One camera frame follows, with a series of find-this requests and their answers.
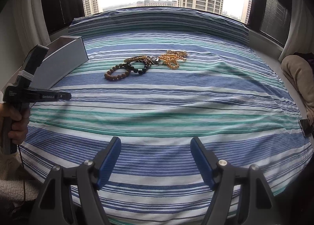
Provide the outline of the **white fleece sleeve forearm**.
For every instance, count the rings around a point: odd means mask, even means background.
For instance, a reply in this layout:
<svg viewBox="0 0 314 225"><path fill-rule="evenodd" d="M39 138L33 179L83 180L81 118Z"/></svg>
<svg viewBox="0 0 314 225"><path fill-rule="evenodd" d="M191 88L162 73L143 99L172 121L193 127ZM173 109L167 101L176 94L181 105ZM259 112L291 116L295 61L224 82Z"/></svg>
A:
<svg viewBox="0 0 314 225"><path fill-rule="evenodd" d="M21 164L17 153L1 153L1 200L23 202L35 200L40 183Z"/></svg>

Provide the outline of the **person's left hand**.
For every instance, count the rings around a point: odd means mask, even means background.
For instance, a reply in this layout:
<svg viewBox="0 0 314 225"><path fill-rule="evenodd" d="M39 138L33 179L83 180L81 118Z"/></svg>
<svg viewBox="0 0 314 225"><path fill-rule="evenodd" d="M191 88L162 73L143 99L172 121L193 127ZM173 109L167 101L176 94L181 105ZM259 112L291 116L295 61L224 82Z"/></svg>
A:
<svg viewBox="0 0 314 225"><path fill-rule="evenodd" d="M14 144L20 145L26 139L28 133L30 108L27 107L19 112L13 106L1 103L1 129L5 118L14 121L8 132L8 137L12 139Z"/></svg>

